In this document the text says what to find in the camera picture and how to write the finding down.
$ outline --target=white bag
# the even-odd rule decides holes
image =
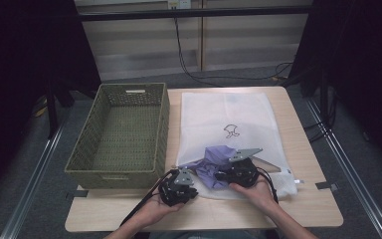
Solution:
[[[235,149],[262,148],[255,157],[277,167],[270,173],[278,198],[296,194],[294,177],[287,165],[275,115],[265,94],[182,94],[181,138],[176,164],[200,160],[208,146]],[[239,199],[229,188],[207,188],[193,175],[199,195],[214,199]]]

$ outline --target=hand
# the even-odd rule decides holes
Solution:
[[[152,225],[160,221],[165,215],[179,211],[184,206],[184,203],[178,203],[173,206],[168,206],[163,203],[158,190],[154,190],[153,195],[148,201],[138,210],[131,218],[142,223],[142,227]]]
[[[242,187],[237,183],[231,183],[229,186],[235,191],[247,196],[254,205],[260,208],[268,216],[272,209],[278,206],[273,199],[268,182],[261,175],[259,175],[256,184],[250,188]]]
[[[163,203],[160,195],[157,194],[157,189],[154,190],[153,193],[155,195],[148,199],[147,202],[128,221],[125,222],[125,224],[120,226],[105,238],[131,238],[142,228],[160,221],[167,214],[176,212],[184,206],[184,203],[178,203],[170,207]]]

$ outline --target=wooden table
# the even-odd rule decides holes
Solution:
[[[316,182],[325,181],[324,175],[287,92],[280,87],[169,90],[166,170],[175,165],[180,138],[181,96],[186,92],[265,93],[275,113],[289,167],[295,178],[304,180],[304,184],[297,186],[296,196],[280,201],[281,207],[304,227],[337,227],[343,223],[331,191],[318,190],[315,186]],[[144,194],[145,190],[90,190],[87,197],[74,199],[66,229],[71,232],[113,231]],[[248,201],[197,197],[179,212],[169,214],[145,231],[272,227],[275,224]]]

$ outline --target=wrist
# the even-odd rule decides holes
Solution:
[[[129,239],[144,227],[145,226],[140,221],[132,217],[127,222],[125,222],[125,224],[105,237],[105,239]]]
[[[143,218],[140,218],[139,216],[133,216],[128,221],[132,227],[136,228],[137,230],[141,230],[142,228],[150,225],[150,223],[146,222]]]
[[[282,209],[275,201],[260,201],[257,206],[269,217]]]

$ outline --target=white plastic piece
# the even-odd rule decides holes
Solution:
[[[179,9],[191,9],[191,0],[179,0]]]
[[[180,9],[179,0],[168,0],[167,9]]]

